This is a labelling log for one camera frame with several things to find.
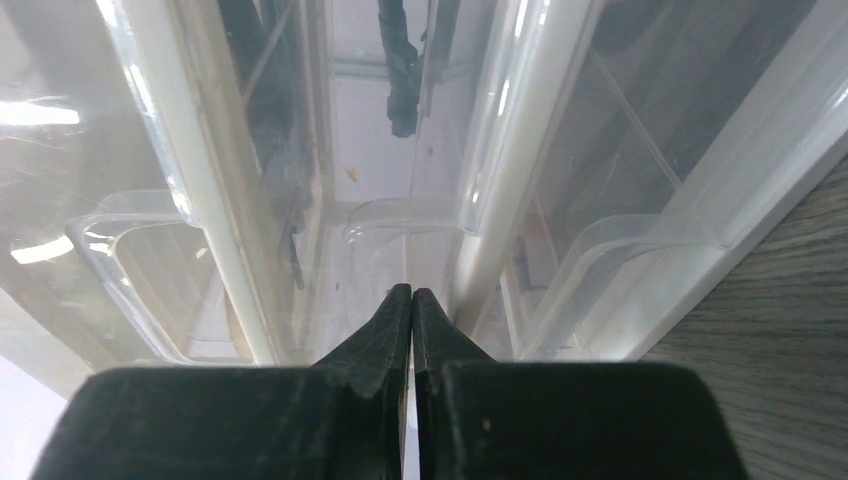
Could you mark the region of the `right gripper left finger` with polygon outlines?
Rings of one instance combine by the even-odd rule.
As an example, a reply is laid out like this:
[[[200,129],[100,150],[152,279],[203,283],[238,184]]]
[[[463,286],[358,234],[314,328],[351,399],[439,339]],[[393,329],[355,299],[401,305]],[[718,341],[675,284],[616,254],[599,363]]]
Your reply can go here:
[[[398,479],[412,291],[308,367],[132,367],[89,377],[37,479]]]

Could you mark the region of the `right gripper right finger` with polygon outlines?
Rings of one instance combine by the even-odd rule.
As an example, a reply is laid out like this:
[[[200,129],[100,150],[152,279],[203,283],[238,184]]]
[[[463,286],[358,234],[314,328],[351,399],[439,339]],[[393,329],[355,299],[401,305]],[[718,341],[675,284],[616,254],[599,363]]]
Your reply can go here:
[[[718,404],[664,363],[498,362],[412,297],[425,479],[743,479]]]

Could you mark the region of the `white plastic drawer organizer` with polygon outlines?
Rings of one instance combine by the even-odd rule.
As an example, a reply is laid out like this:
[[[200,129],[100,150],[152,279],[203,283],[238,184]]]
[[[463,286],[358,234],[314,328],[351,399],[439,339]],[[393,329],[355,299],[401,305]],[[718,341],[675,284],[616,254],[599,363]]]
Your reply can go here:
[[[843,1],[5,1],[1,355],[306,365],[395,284],[491,356],[627,360],[847,150]]]

